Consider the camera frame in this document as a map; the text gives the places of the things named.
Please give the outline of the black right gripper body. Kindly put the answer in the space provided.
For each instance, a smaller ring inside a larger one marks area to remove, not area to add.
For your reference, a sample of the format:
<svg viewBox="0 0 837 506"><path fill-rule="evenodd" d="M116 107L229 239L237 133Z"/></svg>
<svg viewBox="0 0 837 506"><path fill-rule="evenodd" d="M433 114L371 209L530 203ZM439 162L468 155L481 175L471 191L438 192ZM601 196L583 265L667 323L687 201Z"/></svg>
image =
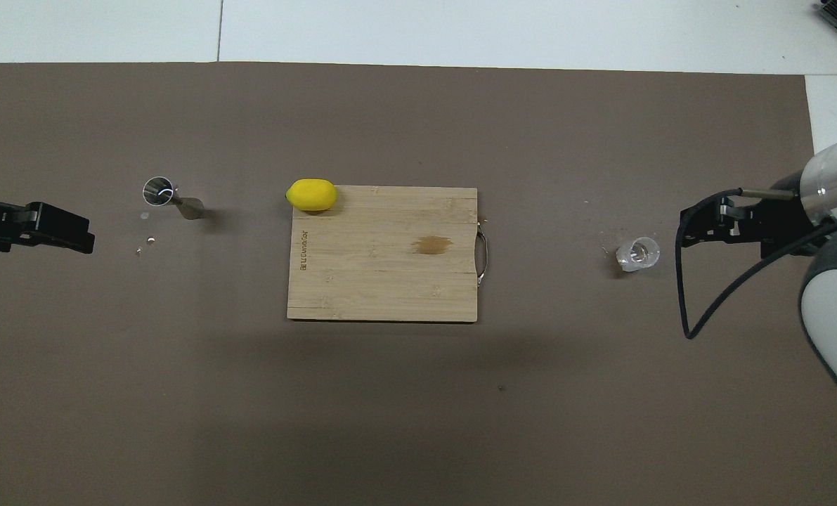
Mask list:
<svg viewBox="0 0 837 506"><path fill-rule="evenodd" d="M778 180L770 188L794 193L790 200L760 197L758 202L743 207L746 217L737 222L737 243L758 243L762 259L779 251L807 234L813 233L813 225L803 209L800 199L800 182L803 173Z"/></svg>

